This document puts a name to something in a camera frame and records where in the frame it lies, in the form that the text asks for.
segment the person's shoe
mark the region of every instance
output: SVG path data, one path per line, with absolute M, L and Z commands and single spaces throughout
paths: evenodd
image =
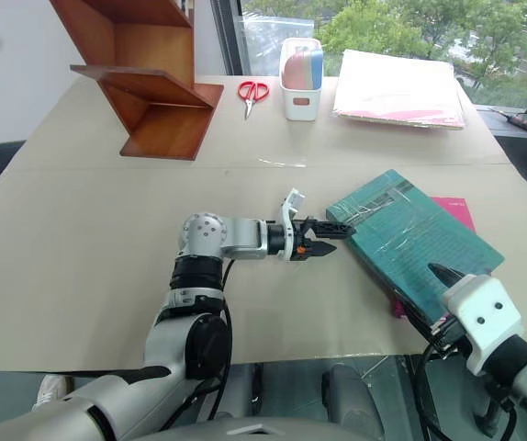
M 73 389 L 73 380 L 65 375 L 49 374 L 43 378 L 37 394 L 37 402 L 33 405 L 36 411 L 46 402 L 60 400 Z

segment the scissors handle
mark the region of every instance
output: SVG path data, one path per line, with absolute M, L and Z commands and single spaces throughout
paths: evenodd
M 266 83 L 255 83 L 254 81 L 244 81 L 239 85 L 237 93 L 244 100 L 259 101 L 270 93 L 270 88 Z

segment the table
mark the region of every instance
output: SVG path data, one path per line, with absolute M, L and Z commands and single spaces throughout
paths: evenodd
M 467 200 L 527 338 L 527 184 L 467 97 L 467 127 L 424 130 L 337 119 L 336 78 L 319 118 L 290 122 L 277 79 L 243 121 L 242 77 L 225 91 L 194 162 L 121 157 L 127 139 L 97 85 L 79 79 L 0 176 L 0 370 L 136 368 L 168 289 L 185 218 L 273 219 L 292 187 L 300 213 L 389 168 L 433 196 Z M 339 243 L 330 256 L 241 261 L 226 296 L 233 362 L 416 353 L 424 340 Z

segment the white wall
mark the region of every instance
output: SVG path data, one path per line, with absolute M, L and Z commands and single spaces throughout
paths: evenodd
M 195 8 L 196 72 L 224 74 L 210 2 Z M 72 63 L 83 61 L 48 0 L 0 0 L 0 142 L 29 137 L 78 77 Z

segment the window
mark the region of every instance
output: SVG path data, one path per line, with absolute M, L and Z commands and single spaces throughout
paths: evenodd
M 284 38 L 315 37 L 325 74 L 345 49 L 454 65 L 476 104 L 527 107 L 527 0 L 241 0 L 244 72 L 277 74 Z

